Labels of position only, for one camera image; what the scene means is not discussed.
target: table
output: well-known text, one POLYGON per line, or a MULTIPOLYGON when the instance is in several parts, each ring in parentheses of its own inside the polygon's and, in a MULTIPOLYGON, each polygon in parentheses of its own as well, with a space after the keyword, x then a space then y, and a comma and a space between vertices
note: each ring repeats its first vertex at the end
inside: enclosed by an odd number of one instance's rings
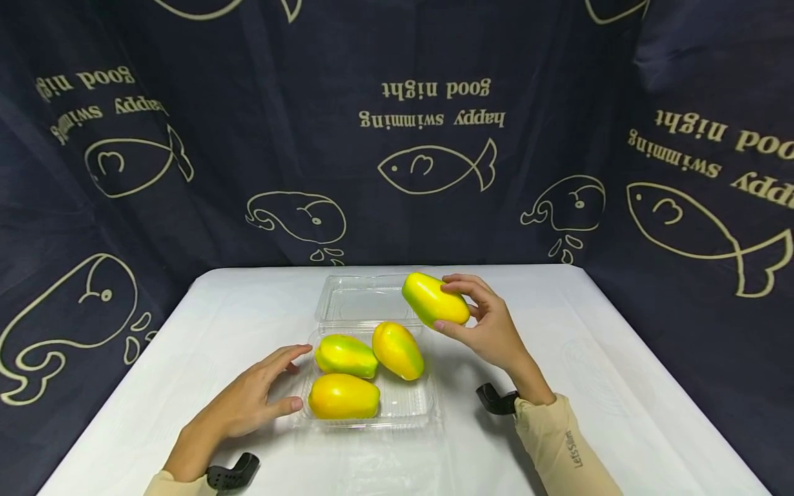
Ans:
MULTIPOLYGON (((279 346, 306 341, 326 276, 412 270, 231 268, 199 277, 40 495, 140 496, 179 429, 217 392, 279 346)), ((624 494, 768 494, 583 270, 421 270, 477 274, 505 299, 549 384, 569 396, 624 494)), ((247 494, 544 494, 512 418, 485 413, 474 392, 485 382, 512 390, 505 374, 440 334, 432 340, 442 429, 322 436, 285 417, 228 443, 216 463, 231 466, 243 451, 258 455, 247 494)))

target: black clip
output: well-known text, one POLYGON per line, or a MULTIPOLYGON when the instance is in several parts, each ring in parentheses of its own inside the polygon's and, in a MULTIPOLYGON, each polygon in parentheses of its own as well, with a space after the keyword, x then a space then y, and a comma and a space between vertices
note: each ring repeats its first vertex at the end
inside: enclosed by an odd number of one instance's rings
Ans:
POLYGON ((251 483, 257 468, 259 459, 246 452, 240 455, 233 468, 213 465, 206 469, 206 481, 210 487, 219 491, 240 489, 251 483))
POLYGON ((494 415, 513 415, 515 413, 515 399, 518 398, 518 391, 499 396, 499 392, 491 383, 485 383, 477 388, 477 396, 485 410, 494 415))

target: left hand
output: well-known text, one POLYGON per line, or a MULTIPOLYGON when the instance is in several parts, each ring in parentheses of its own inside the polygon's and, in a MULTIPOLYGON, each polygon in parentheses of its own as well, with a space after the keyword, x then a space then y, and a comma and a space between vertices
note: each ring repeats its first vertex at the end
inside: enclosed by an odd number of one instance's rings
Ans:
POLYGON ((240 437, 262 425, 303 408, 301 398, 291 396, 268 403, 268 392, 283 371, 294 374, 292 363, 311 351, 308 344, 279 348, 238 375, 179 433, 163 470, 174 480, 188 483, 201 477, 218 445, 228 437, 240 437))
POLYGON ((234 379, 196 415, 194 423, 214 430, 225 439, 252 433, 259 427, 303 408, 297 396, 268 403, 268 392, 283 371, 294 374, 293 360, 311 351, 309 344, 293 344, 275 350, 234 379))

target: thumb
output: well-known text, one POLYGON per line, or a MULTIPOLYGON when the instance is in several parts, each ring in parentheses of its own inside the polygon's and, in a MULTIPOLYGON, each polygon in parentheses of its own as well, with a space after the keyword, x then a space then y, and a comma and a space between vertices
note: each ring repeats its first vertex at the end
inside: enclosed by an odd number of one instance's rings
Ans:
POLYGON ((289 396, 287 398, 281 398, 275 403, 268 403, 268 405, 264 407, 263 417, 266 417, 268 421, 272 421, 277 417, 284 417, 300 411, 302 408, 303 400, 301 398, 289 396))
POLYGON ((466 337, 468 336, 468 327, 464 327, 463 325, 456 324, 455 322, 450 322, 450 321, 435 321, 433 323, 433 329, 436 329, 444 336, 451 337, 454 340, 466 344, 466 337))

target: wrist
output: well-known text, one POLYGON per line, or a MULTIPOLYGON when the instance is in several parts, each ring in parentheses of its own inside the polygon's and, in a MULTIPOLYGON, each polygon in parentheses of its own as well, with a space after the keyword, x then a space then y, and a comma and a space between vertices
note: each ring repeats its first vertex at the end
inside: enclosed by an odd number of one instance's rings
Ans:
POLYGON ((171 455, 163 469, 171 473, 174 480, 190 483, 200 479, 225 439, 222 431, 202 418, 195 418, 179 432, 171 455))
POLYGON ((533 405, 551 405, 557 400, 543 377, 540 367, 529 353, 523 361, 516 362, 505 372, 513 381, 521 399, 525 399, 533 405))

